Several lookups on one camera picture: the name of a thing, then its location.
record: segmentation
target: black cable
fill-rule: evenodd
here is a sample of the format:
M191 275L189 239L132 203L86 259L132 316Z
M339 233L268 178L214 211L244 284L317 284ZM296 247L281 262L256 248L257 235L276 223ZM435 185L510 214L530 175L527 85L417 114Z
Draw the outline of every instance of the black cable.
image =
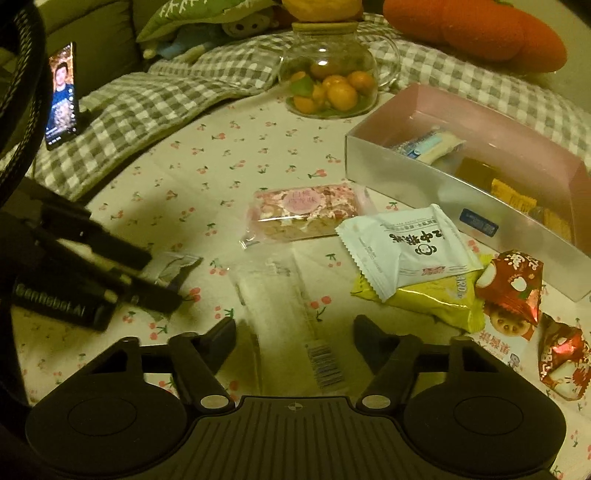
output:
M12 82L0 102L0 145L6 145L31 102L25 134L15 154L0 173L0 207L8 200L27 173L43 140L51 103L51 73L45 50L45 28L33 3L17 13L17 65Z

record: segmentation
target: white snack packet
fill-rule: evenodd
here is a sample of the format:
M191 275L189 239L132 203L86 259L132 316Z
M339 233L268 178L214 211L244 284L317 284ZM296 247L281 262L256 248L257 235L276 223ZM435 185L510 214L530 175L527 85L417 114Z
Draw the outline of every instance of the white snack packet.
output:
M482 269L439 205L351 218L336 232L382 301L399 287Z

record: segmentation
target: packaged snack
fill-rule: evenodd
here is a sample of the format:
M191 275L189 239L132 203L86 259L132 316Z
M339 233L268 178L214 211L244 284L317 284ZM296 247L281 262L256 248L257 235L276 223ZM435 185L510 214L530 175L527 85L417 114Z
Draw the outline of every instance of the packaged snack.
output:
M249 210L251 237L279 241L335 234L343 220L374 213L365 188L325 185L257 192Z
M257 350L261 395L343 393L342 372L306 306L301 276L287 247L254 245L228 264Z
M522 195L499 179L492 181L491 193L499 200L511 205L515 210L529 214L538 204L536 199Z
M516 368L535 327L523 317L488 301L484 304L484 318L484 329L469 336L503 363Z
M498 176L498 172L490 165L475 158L465 157L454 175L484 192L489 192L492 181Z
M543 268L540 260L517 250L501 253L476 282L476 295L538 325Z
M382 301L400 287L482 269L435 204L348 219L337 233Z
M544 317L549 325L540 345L540 380L566 400L578 400L591 381L589 344L580 328Z
M560 235L567 242L573 242L573 234L570 223L563 218L559 217L558 214L554 213L549 208L536 207L530 212L530 216L538 220L539 223L552 230L557 235Z
M480 258L483 264L488 263L492 258L490 255L488 258L483 257ZM384 303L411 312L433 315L448 325L469 333L478 332L484 328L482 312L484 302L476 298L474 293L474 283L479 276L480 272L474 271L401 287ZM351 295L380 301L363 275L355 280Z
M438 158L458 151L465 142L451 132L434 128L428 134L409 140L393 148L408 158L415 158L431 165Z

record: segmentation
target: yellow snack packet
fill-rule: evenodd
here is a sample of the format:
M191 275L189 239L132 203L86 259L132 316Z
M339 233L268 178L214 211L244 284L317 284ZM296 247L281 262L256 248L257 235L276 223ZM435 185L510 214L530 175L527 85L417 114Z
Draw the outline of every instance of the yellow snack packet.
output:
M492 255L480 255L483 265L488 265L491 260ZM474 284L481 273L477 270L401 287L384 303L411 312L433 315L469 333L479 332L485 327L484 301L476 297ZM381 303L378 294L362 274L355 280L351 295Z
M514 209L523 213L529 213L538 204L536 199L522 195L498 179L492 181L491 193L499 200L508 203Z

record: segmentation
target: barcode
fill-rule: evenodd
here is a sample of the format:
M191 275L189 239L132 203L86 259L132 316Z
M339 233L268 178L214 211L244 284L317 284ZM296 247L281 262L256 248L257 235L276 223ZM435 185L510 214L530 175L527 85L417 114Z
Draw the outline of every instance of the barcode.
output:
M345 381L328 345L323 342L309 343L306 345L306 350L314 370L314 377L320 388L334 387Z

